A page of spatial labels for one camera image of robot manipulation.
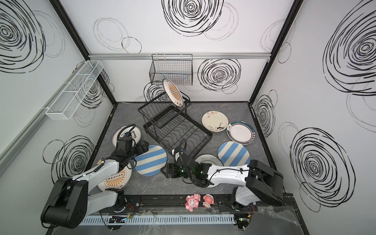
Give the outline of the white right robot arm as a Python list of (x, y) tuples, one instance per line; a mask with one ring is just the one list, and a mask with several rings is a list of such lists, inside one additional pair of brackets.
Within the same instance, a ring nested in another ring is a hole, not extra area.
[(174, 162), (161, 169), (166, 178), (185, 178), (200, 188), (220, 184), (235, 186), (233, 202), (243, 206), (262, 201), (272, 206), (283, 206), (283, 175), (266, 164), (252, 160), (245, 146), (225, 142), (218, 149), (216, 165), (205, 159), (198, 162), (186, 154), (187, 141), (182, 140), (172, 152)]

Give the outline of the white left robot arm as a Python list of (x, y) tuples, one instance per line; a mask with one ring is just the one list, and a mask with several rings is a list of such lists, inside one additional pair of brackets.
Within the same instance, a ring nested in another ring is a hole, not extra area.
[(89, 193), (101, 182), (126, 168), (136, 156), (148, 151), (148, 143), (136, 141), (131, 131), (135, 124), (127, 126), (129, 131), (123, 137), (117, 137), (114, 151), (107, 158), (102, 158), (98, 166), (71, 178), (58, 179), (45, 204), (40, 221), (44, 228), (76, 228), (83, 219), (105, 208), (122, 212), (127, 203), (120, 190), (107, 189), (100, 193)]

